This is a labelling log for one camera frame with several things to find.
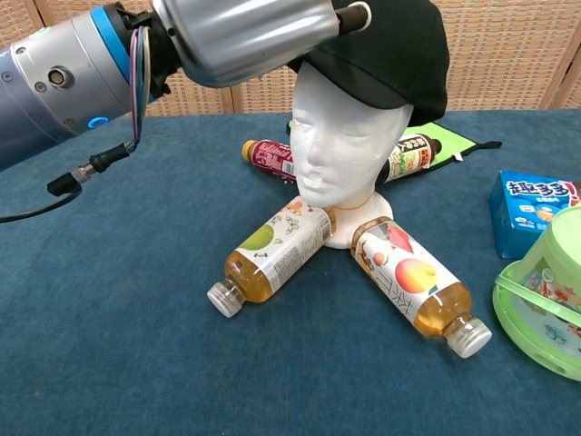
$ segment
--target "wicker wall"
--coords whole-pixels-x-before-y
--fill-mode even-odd
[[[50,25],[109,1],[0,0],[0,43],[42,26],[34,2]],[[448,33],[450,111],[581,107],[581,66],[565,77],[581,44],[579,0],[432,1]],[[148,0],[123,4],[135,12],[151,9]],[[152,104],[148,114],[288,112],[294,82],[288,68],[231,90],[204,88],[177,74],[169,80],[172,94]]]

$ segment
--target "plastic bottle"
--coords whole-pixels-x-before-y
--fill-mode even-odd
[[[381,169],[376,185],[404,175],[428,169],[442,144],[424,134],[402,136]],[[250,140],[242,146],[242,157],[260,171],[294,183],[294,164],[291,148],[283,143],[263,139]]]
[[[466,286],[390,218],[362,224],[351,256],[422,335],[445,337],[462,358],[490,340]]]
[[[225,278],[212,286],[208,298],[228,318],[244,302],[265,302],[334,231],[331,209],[311,207],[295,197],[228,256]]]

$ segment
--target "green handle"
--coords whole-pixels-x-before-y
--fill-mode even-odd
[[[531,291],[530,289],[513,282],[502,275],[499,275],[495,283],[498,286],[502,286],[507,291],[510,291],[520,298],[527,300],[528,302],[532,302],[533,304],[537,305],[538,307],[545,309],[547,312],[553,313],[555,316],[576,325],[577,327],[581,327],[581,314],[577,313],[568,307],[559,304],[558,302],[554,302],[549,300],[548,298],[544,297],[540,293]]]

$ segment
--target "bottle label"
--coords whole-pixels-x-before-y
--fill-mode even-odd
[[[355,259],[410,322],[433,294],[459,280],[394,222],[361,235]]]
[[[283,180],[294,181],[294,164],[288,145],[270,140],[257,142],[252,149],[251,163],[271,175]]]
[[[327,213],[297,196],[236,251],[258,266],[277,292],[330,238],[330,231]]]
[[[385,182],[429,167],[432,149],[419,134],[402,136],[389,156],[389,175]]]

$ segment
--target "mannequin face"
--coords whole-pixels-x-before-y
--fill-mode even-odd
[[[365,203],[411,112],[410,105],[369,107],[304,64],[294,88],[290,133],[300,195],[319,207]]]

